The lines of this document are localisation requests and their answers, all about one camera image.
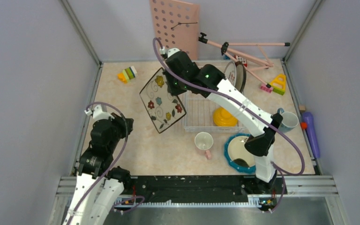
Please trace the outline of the square floral plate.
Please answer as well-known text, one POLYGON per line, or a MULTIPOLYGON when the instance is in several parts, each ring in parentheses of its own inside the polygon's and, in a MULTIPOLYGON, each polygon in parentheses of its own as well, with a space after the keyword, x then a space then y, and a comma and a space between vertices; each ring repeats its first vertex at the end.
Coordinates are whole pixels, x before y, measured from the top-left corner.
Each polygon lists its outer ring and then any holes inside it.
POLYGON ((162 67, 147 81, 139 96, 158 133, 166 131, 187 114, 180 98, 168 92, 162 67))

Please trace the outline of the white plate red characters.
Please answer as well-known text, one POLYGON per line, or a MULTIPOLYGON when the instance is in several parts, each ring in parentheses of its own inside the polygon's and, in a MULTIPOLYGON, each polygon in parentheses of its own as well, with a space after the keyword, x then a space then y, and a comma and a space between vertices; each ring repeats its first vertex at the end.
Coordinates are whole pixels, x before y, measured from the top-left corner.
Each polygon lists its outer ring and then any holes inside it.
POLYGON ((236 72, 236 65, 233 61, 229 62, 227 66, 224 69, 224 74, 227 80, 235 86, 236 84, 236 78, 237 78, 237 72, 236 72))

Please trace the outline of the dark red rimmed plate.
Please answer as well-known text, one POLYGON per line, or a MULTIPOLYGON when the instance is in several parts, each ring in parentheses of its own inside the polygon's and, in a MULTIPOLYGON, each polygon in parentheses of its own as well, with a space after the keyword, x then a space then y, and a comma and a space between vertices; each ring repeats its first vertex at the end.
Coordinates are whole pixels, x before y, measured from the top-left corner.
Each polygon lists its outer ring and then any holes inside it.
POLYGON ((236 66, 235 88, 243 94, 247 81, 247 71, 244 65, 240 61, 235 62, 235 66, 236 66))

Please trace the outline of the orange yellow bowl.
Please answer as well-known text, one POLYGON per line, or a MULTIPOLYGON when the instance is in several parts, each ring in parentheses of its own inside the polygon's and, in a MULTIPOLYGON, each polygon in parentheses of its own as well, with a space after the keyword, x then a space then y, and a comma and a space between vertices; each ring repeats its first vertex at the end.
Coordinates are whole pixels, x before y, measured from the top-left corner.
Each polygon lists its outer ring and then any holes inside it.
POLYGON ((238 120, 222 107, 214 111, 212 118, 218 127, 234 127, 238 123, 238 120))

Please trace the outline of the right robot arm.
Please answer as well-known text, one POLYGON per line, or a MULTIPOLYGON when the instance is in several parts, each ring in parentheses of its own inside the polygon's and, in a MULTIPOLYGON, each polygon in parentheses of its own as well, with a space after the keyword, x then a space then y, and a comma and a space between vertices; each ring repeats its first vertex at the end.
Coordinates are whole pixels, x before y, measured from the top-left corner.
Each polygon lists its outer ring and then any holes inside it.
POLYGON ((245 149, 254 156, 256 187, 262 193, 269 193, 275 187, 273 166, 273 143, 282 116, 261 110, 211 64, 199 68, 184 51, 172 48, 163 56, 166 72, 175 80, 169 83, 170 93, 178 95, 190 91, 199 94, 227 110, 243 126, 250 137, 245 149))

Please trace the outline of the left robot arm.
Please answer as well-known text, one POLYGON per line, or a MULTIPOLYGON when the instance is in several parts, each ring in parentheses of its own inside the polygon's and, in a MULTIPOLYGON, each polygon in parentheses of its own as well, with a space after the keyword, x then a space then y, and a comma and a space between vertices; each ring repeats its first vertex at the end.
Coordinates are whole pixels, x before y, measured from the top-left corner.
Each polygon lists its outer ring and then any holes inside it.
POLYGON ((65 225, 102 225, 120 194, 130 191, 130 172, 111 166, 113 152, 133 130, 134 120, 104 113, 93 123, 88 148, 80 158, 65 225))

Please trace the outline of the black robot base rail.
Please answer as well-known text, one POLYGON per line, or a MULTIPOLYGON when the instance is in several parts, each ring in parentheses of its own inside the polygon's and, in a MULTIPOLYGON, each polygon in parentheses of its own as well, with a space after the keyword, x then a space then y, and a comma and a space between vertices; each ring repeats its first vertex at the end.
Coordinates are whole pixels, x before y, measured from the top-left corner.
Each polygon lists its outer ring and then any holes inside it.
POLYGON ((283 177, 265 183, 254 175, 138 176, 124 190, 143 196, 145 203, 246 203, 259 195, 264 210, 273 209, 286 193, 283 177))

